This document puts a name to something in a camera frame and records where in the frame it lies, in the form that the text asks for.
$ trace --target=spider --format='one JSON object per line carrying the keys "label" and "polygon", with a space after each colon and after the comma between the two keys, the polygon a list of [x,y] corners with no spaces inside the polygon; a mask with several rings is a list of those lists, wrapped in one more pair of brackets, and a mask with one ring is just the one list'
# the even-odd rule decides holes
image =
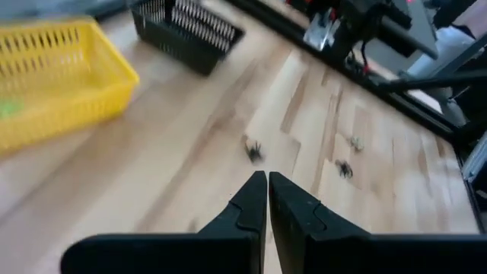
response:
{"label": "spider", "polygon": [[251,146],[250,148],[247,146],[247,144],[245,144],[245,152],[252,162],[263,159],[262,155],[260,154],[260,144],[258,142],[256,142],[255,145]]}
{"label": "spider", "polygon": [[353,170],[347,161],[336,160],[335,164],[339,168],[341,178],[352,178]]}

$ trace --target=yellow basket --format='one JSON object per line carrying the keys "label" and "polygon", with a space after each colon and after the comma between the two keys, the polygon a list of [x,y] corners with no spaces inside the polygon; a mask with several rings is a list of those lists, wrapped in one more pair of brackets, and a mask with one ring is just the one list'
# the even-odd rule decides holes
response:
{"label": "yellow basket", "polygon": [[120,114],[137,83],[94,20],[0,27],[0,154]]}

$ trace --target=black basket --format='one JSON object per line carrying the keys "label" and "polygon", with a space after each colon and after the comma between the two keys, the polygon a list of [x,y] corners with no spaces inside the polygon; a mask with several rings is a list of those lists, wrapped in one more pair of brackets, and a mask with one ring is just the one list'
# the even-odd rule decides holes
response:
{"label": "black basket", "polygon": [[203,75],[244,32],[192,0],[143,0],[130,5],[138,35]]}

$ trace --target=wooden table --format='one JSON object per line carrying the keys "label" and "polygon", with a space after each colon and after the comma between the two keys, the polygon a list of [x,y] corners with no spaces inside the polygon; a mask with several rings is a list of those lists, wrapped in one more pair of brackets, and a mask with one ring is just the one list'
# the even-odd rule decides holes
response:
{"label": "wooden table", "polygon": [[[376,233],[478,233],[451,146],[216,1],[247,35],[209,78],[103,24],[141,76],[121,117],[0,160],[2,272],[56,273],[92,234],[198,231],[255,170],[277,170]],[[355,153],[356,135],[365,148]],[[262,142],[252,165],[245,139]],[[342,179],[335,160],[354,170]],[[279,272],[270,225],[266,273]]]}

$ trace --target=green object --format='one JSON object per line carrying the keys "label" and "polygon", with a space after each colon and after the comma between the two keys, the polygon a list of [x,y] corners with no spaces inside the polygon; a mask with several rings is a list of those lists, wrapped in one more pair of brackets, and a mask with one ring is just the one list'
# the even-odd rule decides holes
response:
{"label": "green object", "polygon": [[0,101],[0,119],[15,115],[22,110],[22,104],[14,101]]}

